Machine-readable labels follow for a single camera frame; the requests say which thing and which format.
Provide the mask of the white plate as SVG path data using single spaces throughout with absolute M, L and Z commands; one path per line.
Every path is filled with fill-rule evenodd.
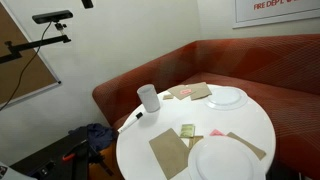
M 189 153 L 188 170 L 192 180 L 266 180 L 256 155 L 227 136 L 198 141 Z
M 210 89 L 211 94 L 204 99 L 204 104 L 216 110 L 234 110 L 248 102 L 248 95 L 235 87 L 217 87 Z

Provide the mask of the black orange clamp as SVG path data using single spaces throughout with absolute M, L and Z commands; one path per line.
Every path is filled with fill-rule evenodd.
M 113 176 L 113 171 L 105 164 L 104 156 L 97 152 L 87 139 L 74 145 L 66 154 L 62 156 L 63 162 L 70 161 L 72 164 L 71 180 L 76 180 L 77 176 L 88 179 L 88 166 L 98 164 L 103 171 Z

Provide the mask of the grey mug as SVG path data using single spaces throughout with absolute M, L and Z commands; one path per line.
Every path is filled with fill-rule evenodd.
M 153 84 L 146 84 L 137 90 L 137 94 L 148 113 L 157 111 L 160 108 L 160 102 Z

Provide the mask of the small tan packet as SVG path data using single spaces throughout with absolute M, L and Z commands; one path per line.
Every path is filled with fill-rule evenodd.
M 167 99 L 173 99 L 174 96 L 172 94 L 166 94 L 163 96 L 163 100 L 167 100 Z

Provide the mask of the black base platform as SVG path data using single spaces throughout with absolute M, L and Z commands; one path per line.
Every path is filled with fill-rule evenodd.
M 70 161 L 63 162 L 62 156 L 74 145 L 85 139 L 87 139 L 87 131 L 85 129 L 71 135 L 68 134 L 62 139 L 14 163 L 11 168 L 36 180 L 71 180 L 72 164 Z M 76 180 L 89 180 L 89 166 L 88 179 L 77 176 Z

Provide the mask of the white marker with black cap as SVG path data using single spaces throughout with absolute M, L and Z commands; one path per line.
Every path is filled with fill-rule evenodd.
M 127 130 L 130 126 L 132 126 L 136 121 L 138 121 L 141 117 L 143 116 L 142 112 L 139 112 L 138 114 L 135 115 L 135 118 L 132 119 L 131 121 L 129 121 L 127 124 L 124 124 L 123 126 L 121 126 L 117 131 L 118 133 L 122 133 L 125 130 Z

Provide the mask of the white plate far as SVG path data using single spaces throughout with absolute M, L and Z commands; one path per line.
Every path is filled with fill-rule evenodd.
M 204 99 L 204 104 L 216 110 L 234 110 L 248 102 L 248 95 L 235 87 L 217 87 L 210 89 L 211 94 Z

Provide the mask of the blue cloth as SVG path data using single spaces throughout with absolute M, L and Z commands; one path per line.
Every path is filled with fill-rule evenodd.
M 116 139 L 116 134 L 111 127 L 103 126 L 100 123 L 91 123 L 86 126 L 80 126 L 68 131 L 68 134 L 74 134 L 82 129 L 87 131 L 88 145 L 96 152 L 101 151 L 111 145 Z

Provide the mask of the large brown napkin near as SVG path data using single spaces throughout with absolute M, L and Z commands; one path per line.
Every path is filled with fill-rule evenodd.
M 190 150 L 172 128 L 151 139 L 149 144 L 167 179 L 188 166 Z

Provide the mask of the pink sweetener packet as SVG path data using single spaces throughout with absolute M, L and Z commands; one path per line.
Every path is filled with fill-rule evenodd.
M 214 129 L 210 134 L 210 136 L 225 136 L 221 131 Z

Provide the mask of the brown napkin under near plate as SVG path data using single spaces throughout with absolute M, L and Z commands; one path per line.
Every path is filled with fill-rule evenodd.
M 233 138 L 235 140 L 238 140 L 239 142 L 243 143 L 244 145 L 246 145 L 250 150 L 253 151 L 253 153 L 257 156 L 257 158 L 259 160 L 262 160 L 265 156 L 266 156 L 266 152 L 258 147 L 256 147 L 255 145 L 253 145 L 252 143 L 244 140 L 243 138 L 241 138 L 240 136 L 236 135 L 233 132 L 229 132 L 227 134 L 228 137 Z

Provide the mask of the small brown napkin strip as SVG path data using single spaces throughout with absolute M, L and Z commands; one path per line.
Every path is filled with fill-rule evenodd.
M 192 138 L 189 138 L 189 149 L 192 149 L 192 147 L 200 140 L 203 139 L 203 136 L 194 136 Z

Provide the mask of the green sweetener packet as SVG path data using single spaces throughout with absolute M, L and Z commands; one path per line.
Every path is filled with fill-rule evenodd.
M 193 124 L 183 124 L 181 127 L 180 137 L 191 138 L 194 136 L 195 126 Z

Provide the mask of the red orange sofa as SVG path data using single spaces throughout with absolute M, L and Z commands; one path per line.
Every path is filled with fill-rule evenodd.
M 141 104 L 136 90 L 162 92 L 205 81 L 243 89 L 269 115 L 276 160 L 320 180 L 320 35 L 198 40 L 98 85 L 92 93 L 111 127 Z

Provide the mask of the round white table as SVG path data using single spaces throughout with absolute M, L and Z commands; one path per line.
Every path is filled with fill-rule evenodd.
M 210 137 L 209 134 L 217 129 L 225 136 L 233 132 L 264 150 L 266 156 L 260 163 L 266 177 L 275 155 L 275 131 L 269 116 L 257 102 L 248 96 L 244 106 L 222 111 L 205 105 L 205 98 L 192 100 L 186 97 L 179 100 L 174 97 L 163 100 L 166 94 L 166 91 L 158 94 L 160 108 L 155 112 L 148 113 L 143 106 L 138 106 L 125 124 L 139 112 L 143 116 L 118 136 L 116 156 L 125 180 L 192 180 L 188 166 L 173 178 L 167 179 L 149 144 L 151 139 L 170 128 L 180 137 L 183 124 L 193 124 L 194 136 L 203 136 L 203 139 Z M 189 138 L 180 139 L 189 146 Z

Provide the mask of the brown napkin with pink sticker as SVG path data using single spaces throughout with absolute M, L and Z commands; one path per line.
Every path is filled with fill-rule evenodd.
M 187 96 L 193 94 L 194 90 L 192 90 L 190 87 L 187 87 L 186 85 L 177 85 L 169 88 L 168 92 L 170 92 L 177 99 L 182 100 Z

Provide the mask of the framed fire department sign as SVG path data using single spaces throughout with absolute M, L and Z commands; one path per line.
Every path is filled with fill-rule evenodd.
M 320 17 L 320 0 L 234 0 L 234 28 Z

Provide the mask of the white plate near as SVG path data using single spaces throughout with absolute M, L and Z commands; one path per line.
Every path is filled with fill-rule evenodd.
M 227 136 L 198 141 L 189 153 L 188 170 L 192 180 L 266 180 L 256 155 Z

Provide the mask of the cork bulletin board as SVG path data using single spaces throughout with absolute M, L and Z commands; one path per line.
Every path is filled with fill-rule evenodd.
M 1 57 L 9 55 L 5 45 L 32 42 L 29 34 L 15 17 L 7 0 L 1 0 Z M 4 109 L 60 84 L 57 76 L 41 57 L 37 48 L 22 51 L 21 58 L 0 64 L 0 101 Z

